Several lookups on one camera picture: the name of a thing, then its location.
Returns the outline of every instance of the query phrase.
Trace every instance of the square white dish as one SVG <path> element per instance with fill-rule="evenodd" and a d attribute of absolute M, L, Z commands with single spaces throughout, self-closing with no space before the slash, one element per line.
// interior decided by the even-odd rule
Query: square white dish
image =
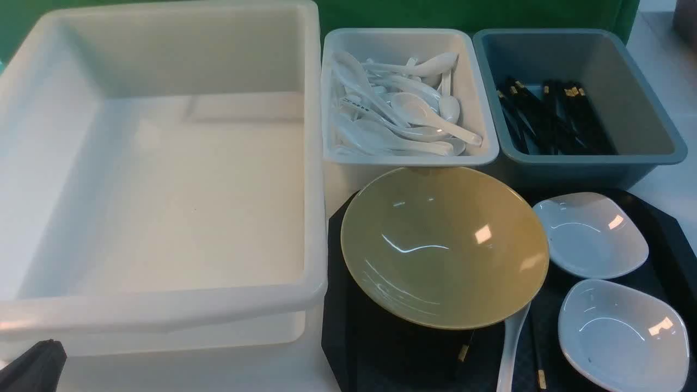
<path fill-rule="evenodd" d="M 678 392 L 690 349 L 680 315 L 667 303 L 607 280 L 582 280 L 562 304 L 559 344 L 583 376 L 615 392 Z"/>
<path fill-rule="evenodd" d="M 649 245 L 613 200 L 582 192 L 552 197 L 533 207 L 547 235 L 549 255 L 581 278 L 612 279 L 639 268 Z"/>

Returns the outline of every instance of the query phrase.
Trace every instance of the white tray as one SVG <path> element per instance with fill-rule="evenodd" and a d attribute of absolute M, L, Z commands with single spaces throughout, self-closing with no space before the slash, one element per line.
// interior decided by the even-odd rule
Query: white tray
<path fill-rule="evenodd" d="M 331 56 L 351 53 L 358 61 L 368 58 L 378 63 L 405 64 L 410 57 L 426 61 L 444 52 L 458 54 L 452 74 L 452 95 L 462 106 L 458 124 L 483 137 L 479 147 L 467 146 L 461 156 L 359 156 L 335 152 L 337 131 L 329 118 L 333 89 Z M 322 62 L 322 133 L 324 158 L 341 165 L 379 166 L 481 166 L 498 156 L 498 138 L 493 126 L 487 93 L 475 56 L 472 40 L 465 33 L 450 29 L 338 29 L 324 40 Z"/>
<path fill-rule="evenodd" d="M 0 359 L 295 340 L 326 286 L 318 74 L 311 1 L 44 16 L 0 78 Z"/>

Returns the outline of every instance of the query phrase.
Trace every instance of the white ceramic spoon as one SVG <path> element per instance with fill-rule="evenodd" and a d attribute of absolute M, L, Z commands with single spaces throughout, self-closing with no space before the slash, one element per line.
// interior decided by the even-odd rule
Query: white ceramic spoon
<path fill-rule="evenodd" d="M 444 142 L 452 144 L 452 149 L 456 156 L 465 152 L 465 148 L 467 147 L 467 143 L 465 143 L 462 139 L 458 139 L 457 137 L 449 137 L 444 140 Z"/>
<path fill-rule="evenodd" d="M 359 137 L 365 138 L 372 146 L 379 149 L 422 151 L 440 156 L 454 155 L 452 144 L 447 142 L 424 143 L 402 139 L 387 127 L 366 119 L 357 120 L 353 124 Z"/>
<path fill-rule="evenodd" d="M 449 123 L 457 123 L 460 118 L 460 101 L 450 94 L 450 85 L 452 84 L 452 70 L 448 70 L 443 74 L 441 80 L 441 100 L 438 101 L 438 113 Z"/>
<path fill-rule="evenodd" d="M 356 130 L 355 123 L 342 114 L 334 114 L 334 125 L 338 129 L 341 141 L 347 145 L 349 149 L 359 151 L 368 156 L 392 155 L 389 151 L 380 149 L 374 140 L 363 137 L 360 130 Z"/>
<path fill-rule="evenodd" d="M 332 70 L 339 81 L 351 90 L 354 90 L 364 96 L 373 105 L 375 105 L 384 115 L 387 116 L 395 125 L 408 127 L 406 120 L 399 117 L 398 114 L 380 97 L 373 92 L 373 88 L 368 83 L 368 77 L 355 57 L 347 52 L 335 52 L 332 56 Z"/>
<path fill-rule="evenodd" d="M 417 62 L 419 62 L 419 59 L 417 59 L 416 57 L 409 57 L 409 60 L 406 62 L 406 66 L 408 66 L 408 67 L 415 66 Z M 421 82 L 421 78 L 418 76 L 414 76 L 414 75 L 409 76 L 409 75 L 405 75 L 405 74 L 402 74 L 402 76 L 408 77 L 409 79 L 415 80 L 416 82 Z"/>
<path fill-rule="evenodd" d="M 435 89 L 436 87 L 438 87 L 438 84 L 441 83 L 441 76 L 440 75 L 432 75 L 429 77 L 423 77 L 421 79 L 421 83 L 427 84 Z"/>
<path fill-rule="evenodd" d="M 370 81 L 381 86 L 394 87 L 404 92 L 417 95 L 425 100 L 433 110 L 438 111 L 438 101 L 441 100 L 441 95 L 427 84 L 399 75 L 386 75 L 380 78 L 371 78 Z"/>
<path fill-rule="evenodd" d="M 451 69 L 455 66 L 457 61 L 457 53 L 446 52 L 435 56 L 434 58 L 424 61 L 417 66 L 395 66 L 392 64 L 380 64 L 380 63 L 364 63 L 363 66 L 367 70 L 386 70 L 396 73 L 403 73 L 407 75 L 415 76 L 431 76 L 439 73 L 444 73 L 445 71 Z"/>
<path fill-rule="evenodd" d="M 399 136 L 405 137 L 406 139 L 415 140 L 416 142 L 438 142 L 441 140 L 445 140 L 450 136 L 442 130 L 430 126 L 418 126 L 412 128 L 396 126 L 393 123 L 390 123 L 380 114 L 375 113 L 365 105 L 356 102 L 355 100 L 351 100 L 349 97 L 341 98 L 339 100 L 339 104 L 345 107 L 349 107 L 352 110 L 355 110 L 357 113 L 363 114 L 363 116 L 365 116 L 366 119 L 383 124 Z"/>
<path fill-rule="evenodd" d="M 464 140 L 465 143 L 469 143 L 474 146 L 482 145 L 481 136 L 477 135 L 471 130 L 466 130 L 465 128 L 451 124 L 442 119 L 439 115 L 433 113 L 433 111 L 429 108 L 429 105 L 423 99 L 415 96 L 414 94 L 396 93 L 392 97 L 392 107 L 400 117 L 404 118 L 409 123 L 420 126 L 432 126 L 434 128 L 440 128 L 445 132 Z"/>
<path fill-rule="evenodd" d="M 528 316 L 530 303 L 522 309 L 508 317 L 504 322 L 506 325 L 506 335 L 503 339 L 503 353 L 501 354 L 501 365 L 498 368 L 498 383 L 496 392 L 511 392 L 513 385 L 513 369 L 516 364 L 516 350 L 518 349 L 518 338 L 525 318 Z"/>
<path fill-rule="evenodd" d="M 454 124 L 460 118 L 460 101 L 454 96 L 443 96 L 438 101 L 438 113 L 447 122 Z"/>

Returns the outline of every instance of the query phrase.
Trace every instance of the chopstick with gold tip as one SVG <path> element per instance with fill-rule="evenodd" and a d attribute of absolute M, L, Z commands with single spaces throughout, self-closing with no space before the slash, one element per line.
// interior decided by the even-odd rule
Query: chopstick with gold tip
<path fill-rule="evenodd" d="M 475 332 L 472 331 L 470 334 L 470 338 L 467 341 L 467 343 L 463 344 L 462 347 L 460 347 L 460 352 L 457 354 L 457 360 L 460 362 L 465 361 L 465 357 L 467 356 L 467 351 L 469 351 L 470 346 L 472 345 L 472 339 L 475 337 Z"/>
<path fill-rule="evenodd" d="M 539 331 L 535 328 L 535 300 L 530 303 L 530 314 L 528 315 L 528 320 L 530 321 L 530 335 L 533 340 L 533 351 L 535 352 L 535 369 L 537 371 L 537 388 L 540 391 L 547 390 L 547 380 L 544 376 L 544 366 L 542 364 L 541 349 L 539 348 Z"/>

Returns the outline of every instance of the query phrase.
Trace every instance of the chopsticks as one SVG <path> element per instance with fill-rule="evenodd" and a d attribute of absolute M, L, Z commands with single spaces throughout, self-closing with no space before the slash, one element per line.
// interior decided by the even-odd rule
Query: chopsticks
<path fill-rule="evenodd" d="M 460 352 L 457 354 L 457 360 L 459 362 L 464 362 L 465 357 L 467 356 L 467 351 L 469 351 L 470 347 L 472 346 L 472 339 L 475 337 L 475 332 L 472 331 L 470 334 L 470 338 L 467 340 L 467 343 L 463 344 L 462 347 L 460 347 Z"/>
<path fill-rule="evenodd" d="M 520 152 L 531 153 L 527 140 L 541 155 L 617 154 L 580 83 L 545 80 L 541 88 L 542 99 L 513 77 L 498 86 L 512 141 Z"/>
<path fill-rule="evenodd" d="M 539 391 L 547 390 L 547 380 L 544 376 L 544 366 L 542 362 L 542 351 L 539 348 L 539 330 L 536 328 L 535 324 L 535 300 L 530 302 L 530 310 L 528 314 L 528 319 L 530 320 L 530 337 L 533 342 L 533 351 L 535 352 L 535 369 L 537 371 L 537 389 Z"/>

